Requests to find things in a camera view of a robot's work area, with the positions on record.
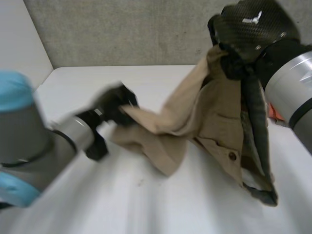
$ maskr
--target gray robot arm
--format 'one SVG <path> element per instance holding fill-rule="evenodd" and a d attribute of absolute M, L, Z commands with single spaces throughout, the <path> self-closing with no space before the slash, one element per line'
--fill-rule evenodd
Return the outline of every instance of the gray robot arm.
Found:
<path fill-rule="evenodd" d="M 30 206 L 80 151 L 101 160 L 108 151 L 97 127 L 109 120 L 133 123 L 119 106 L 137 105 L 135 95 L 120 85 L 89 110 L 46 129 L 23 75 L 0 72 L 0 86 L 5 87 L 0 88 L 0 198 L 6 202 L 0 208 Z"/>
<path fill-rule="evenodd" d="M 254 68 L 268 101 L 312 154 L 312 47 L 281 40 Z"/>
<path fill-rule="evenodd" d="M 229 55 L 229 79 L 257 76 L 265 96 L 312 153 L 312 47 L 300 44 L 291 18 L 274 0 L 241 0 L 208 22 L 213 44 Z"/>

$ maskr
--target brown button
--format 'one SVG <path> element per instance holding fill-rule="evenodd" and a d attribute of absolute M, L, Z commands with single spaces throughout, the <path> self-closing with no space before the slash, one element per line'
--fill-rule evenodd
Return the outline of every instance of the brown button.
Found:
<path fill-rule="evenodd" d="M 230 152 L 229 153 L 229 158 L 230 158 L 230 160 L 235 161 L 236 160 L 236 155 L 233 152 Z"/>

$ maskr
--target garment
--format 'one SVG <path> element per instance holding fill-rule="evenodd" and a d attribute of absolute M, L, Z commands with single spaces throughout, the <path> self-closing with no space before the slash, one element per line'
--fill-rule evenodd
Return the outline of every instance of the garment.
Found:
<path fill-rule="evenodd" d="M 160 114 L 122 106 L 137 124 L 117 126 L 112 141 L 143 153 L 165 175 L 181 164 L 187 140 L 212 155 L 252 196 L 276 206 L 269 166 L 266 105 L 256 78 L 227 79 L 218 45 L 180 83 Z"/>

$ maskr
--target white logo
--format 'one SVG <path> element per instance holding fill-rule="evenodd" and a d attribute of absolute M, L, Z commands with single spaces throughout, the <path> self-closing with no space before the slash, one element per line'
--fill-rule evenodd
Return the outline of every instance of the white logo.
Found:
<path fill-rule="evenodd" d="M 258 17 L 255 17 L 253 19 L 243 19 L 243 23 L 255 23 L 258 24 L 259 23 L 259 19 L 262 15 L 262 11 L 259 12 Z"/>

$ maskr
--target white tabletop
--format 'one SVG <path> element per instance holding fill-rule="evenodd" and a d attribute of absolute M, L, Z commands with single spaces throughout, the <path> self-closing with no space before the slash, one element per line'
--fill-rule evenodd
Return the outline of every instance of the white tabletop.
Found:
<path fill-rule="evenodd" d="M 59 68 L 38 88 L 37 98 L 47 121 L 57 121 L 121 80 L 141 106 L 159 111 L 191 68 Z M 113 127 L 109 124 L 100 130 L 109 156 L 96 163 L 81 153 L 32 207 L 0 215 L 0 226 L 14 217 L 13 228 L 6 233 L 311 233 L 312 157 L 289 129 L 269 124 L 271 165 L 279 194 L 279 205 L 272 208 L 239 188 L 211 156 L 192 144 L 179 170 L 163 176 L 143 156 L 109 142 Z"/>

